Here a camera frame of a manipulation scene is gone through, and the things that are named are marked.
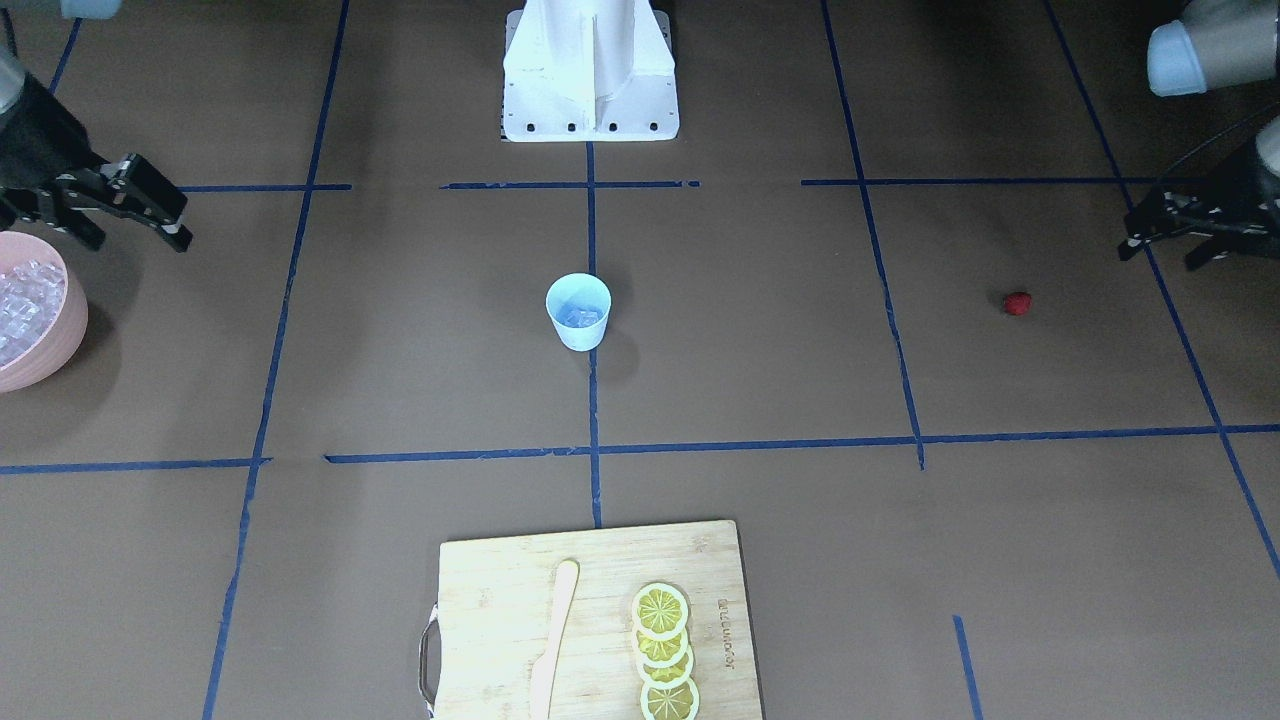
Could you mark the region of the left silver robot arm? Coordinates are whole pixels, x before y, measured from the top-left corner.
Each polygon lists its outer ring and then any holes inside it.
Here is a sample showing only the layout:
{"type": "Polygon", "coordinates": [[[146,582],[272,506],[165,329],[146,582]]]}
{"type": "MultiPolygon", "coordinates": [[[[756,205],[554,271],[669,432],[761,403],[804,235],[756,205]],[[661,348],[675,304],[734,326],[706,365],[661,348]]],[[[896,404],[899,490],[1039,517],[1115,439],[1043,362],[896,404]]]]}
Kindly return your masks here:
{"type": "MultiPolygon", "coordinates": [[[[1277,79],[1277,3],[1189,1],[1175,20],[1149,36],[1152,94],[1178,97],[1277,79]]],[[[1272,118],[1231,150],[1201,182],[1178,181],[1179,169],[1234,132],[1222,129],[1175,160],[1124,218],[1117,256],[1128,261],[1155,242],[1202,237],[1184,256],[1196,272],[1231,255],[1277,258],[1279,124],[1272,118]]]]}

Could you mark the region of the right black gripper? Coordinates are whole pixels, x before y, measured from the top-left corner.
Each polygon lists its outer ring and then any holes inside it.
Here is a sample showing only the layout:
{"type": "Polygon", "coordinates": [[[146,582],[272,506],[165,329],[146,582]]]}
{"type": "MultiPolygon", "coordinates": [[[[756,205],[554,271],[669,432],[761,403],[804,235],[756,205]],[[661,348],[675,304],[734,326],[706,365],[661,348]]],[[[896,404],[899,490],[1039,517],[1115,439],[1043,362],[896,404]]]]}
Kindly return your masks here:
{"type": "Polygon", "coordinates": [[[184,220],[187,196],[140,154],[116,164],[114,192],[99,173],[106,163],[81,122],[35,76],[26,76],[3,110],[3,215],[41,217],[45,225],[99,251],[106,236],[81,211],[129,213],[175,252],[187,252],[193,240],[184,220]],[[47,209],[41,210],[42,202],[47,209]]]}

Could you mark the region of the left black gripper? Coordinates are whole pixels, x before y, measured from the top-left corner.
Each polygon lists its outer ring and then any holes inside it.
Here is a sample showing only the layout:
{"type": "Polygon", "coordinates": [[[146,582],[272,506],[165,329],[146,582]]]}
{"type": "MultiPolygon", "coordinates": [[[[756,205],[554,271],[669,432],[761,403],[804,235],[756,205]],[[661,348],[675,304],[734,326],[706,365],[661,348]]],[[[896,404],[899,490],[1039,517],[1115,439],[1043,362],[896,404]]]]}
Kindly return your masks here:
{"type": "Polygon", "coordinates": [[[1142,205],[1124,217],[1126,237],[1117,245],[1123,263],[1143,247],[1193,231],[1212,234],[1184,256],[1188,272],[1234,255],[1279,260],[1277,165],[1251,140],[1231,151],[1204,183],[1184,193],[1166,193],[1160,205],[1142,205]]]}

